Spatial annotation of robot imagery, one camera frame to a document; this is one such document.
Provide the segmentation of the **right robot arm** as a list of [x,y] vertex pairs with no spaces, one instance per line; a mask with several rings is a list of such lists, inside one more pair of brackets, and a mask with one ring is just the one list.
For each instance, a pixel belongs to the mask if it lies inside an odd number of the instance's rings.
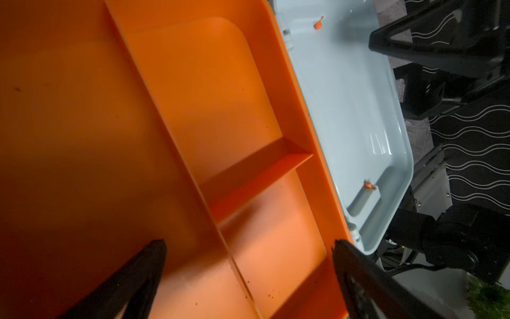
[[445,210],[398,210],[387,239],[428,266],[462,269],[509,286],[509,2],[407,1],[406,15],[369,38],[370,50],[406,61],[404,117],[427,120],[434,150],[413,189],[439,175]]

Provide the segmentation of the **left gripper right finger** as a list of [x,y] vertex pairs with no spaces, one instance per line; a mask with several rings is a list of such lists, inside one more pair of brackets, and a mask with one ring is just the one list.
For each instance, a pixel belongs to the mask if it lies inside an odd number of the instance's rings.
[[442,318],[345,239],[332,248],[349,318]]

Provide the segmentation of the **blue orange first aid box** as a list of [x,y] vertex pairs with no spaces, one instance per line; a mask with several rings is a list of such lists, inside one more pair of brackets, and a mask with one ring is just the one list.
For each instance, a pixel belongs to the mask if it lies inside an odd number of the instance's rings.
[[151,318],[347,318],[413,174],[372,1],[2,1],[1,317],[151,241]]

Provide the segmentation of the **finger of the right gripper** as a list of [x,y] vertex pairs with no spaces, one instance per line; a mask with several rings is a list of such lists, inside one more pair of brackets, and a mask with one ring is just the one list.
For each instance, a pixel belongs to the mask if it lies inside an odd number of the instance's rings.
[[[442,21],[411,42],[394,37],[433,18]],[[433,1],[418,11],[373,31],[369,49],[389,57],[468,78],[482,78],[506,55],[505,1]]]

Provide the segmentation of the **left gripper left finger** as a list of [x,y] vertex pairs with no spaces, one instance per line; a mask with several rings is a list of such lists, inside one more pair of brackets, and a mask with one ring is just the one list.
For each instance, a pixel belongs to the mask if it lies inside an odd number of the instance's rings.
[[147,318],[162,279],[167,247],[153,240],[61,318]]

